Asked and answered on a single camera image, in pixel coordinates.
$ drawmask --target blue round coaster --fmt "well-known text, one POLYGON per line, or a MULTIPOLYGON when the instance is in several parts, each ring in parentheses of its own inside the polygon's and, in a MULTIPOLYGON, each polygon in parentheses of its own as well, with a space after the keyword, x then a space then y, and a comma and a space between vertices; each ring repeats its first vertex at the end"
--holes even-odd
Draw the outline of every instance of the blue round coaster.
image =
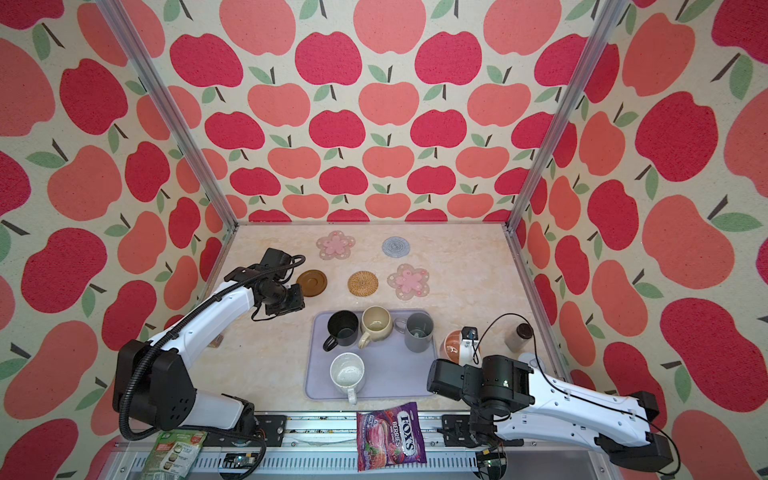
POLYGON ((411 246, 404 238, 390 237, 382 243, 382 250, 388 257, 400 258, 410 253, 411 246))

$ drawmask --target lavender rectangular tray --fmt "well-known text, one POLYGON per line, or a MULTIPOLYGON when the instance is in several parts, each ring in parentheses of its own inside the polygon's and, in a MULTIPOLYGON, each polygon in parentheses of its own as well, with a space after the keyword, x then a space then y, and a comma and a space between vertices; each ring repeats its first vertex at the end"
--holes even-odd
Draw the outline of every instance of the lavender rectangular tray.
MULTIPOLYGON (((408 318, 412 313, 427 313, 424 310, 390 310, 392 320, 408 318)), ((310 360, 306 366, 304 392, 312 400, 346 399, 331 382, 331 362, 340 353, 352 352, 360 355, 366 366, 366 384, 357 393, 359 399, 387 399, 402 397, 423 397, 433 395, 427 390, 427 375, 432 361, 437 358, 435 343, 421 353, 406 348, 402 333, 392 329, 392 334, 380 342, 371 342, 366 348, 358 349, 357 342, 351 346, 337 346, 330 352, 323 350, 328 338, 328 319, 335 312, 321 312, 315 317, 310 340, 310 360)), ((362 310, 354 311, 357 319, 362 310)))

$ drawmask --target brown round coaster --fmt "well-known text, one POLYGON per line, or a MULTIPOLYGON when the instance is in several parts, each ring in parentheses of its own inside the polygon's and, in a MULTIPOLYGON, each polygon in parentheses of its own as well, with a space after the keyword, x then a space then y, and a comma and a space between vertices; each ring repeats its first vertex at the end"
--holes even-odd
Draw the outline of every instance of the brown round coaster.
POLYGON ((307 270, 299 275, 296 283, 301 285, 301 291, 304 293, 304 296, 318 296, 328 286, 328 279, 326 274, 320 270, 307 270))
POLYGON ((368 296, 379 288, 379 279, 373 273, 362 270, 353 273, 346 285, 353 295, 368 296))

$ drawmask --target green snack package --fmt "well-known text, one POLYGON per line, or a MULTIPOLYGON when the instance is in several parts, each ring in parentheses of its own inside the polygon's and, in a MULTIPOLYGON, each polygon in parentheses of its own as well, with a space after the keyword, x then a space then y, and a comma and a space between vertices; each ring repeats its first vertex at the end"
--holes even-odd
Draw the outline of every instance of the green snack package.
POLYGON ((157 436, 139 480, 179 480, 190 471, 206 432, 171 430, 157 436))

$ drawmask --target wall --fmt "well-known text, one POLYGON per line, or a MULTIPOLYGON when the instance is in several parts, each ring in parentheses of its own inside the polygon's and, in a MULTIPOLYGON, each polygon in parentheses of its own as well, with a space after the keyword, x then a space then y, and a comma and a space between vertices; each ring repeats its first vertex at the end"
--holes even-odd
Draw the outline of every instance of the wall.
POLYGON ((656 424, 682 455, 677 478, 759 478, 766 13, 757 2, 635 3, 609 41, 620 78, 573 112, 576 156, 548 165, 518 238, 576 383, 655 393, 656 424))
POLYGON ((594 23, 576 5, 158 2, 155 66, 243 222, 505 220, 594 23))
POLYGON ((0 478, 93 479, 117 350, 195 303, 224 232, 94 3, 0 24, 0 478))

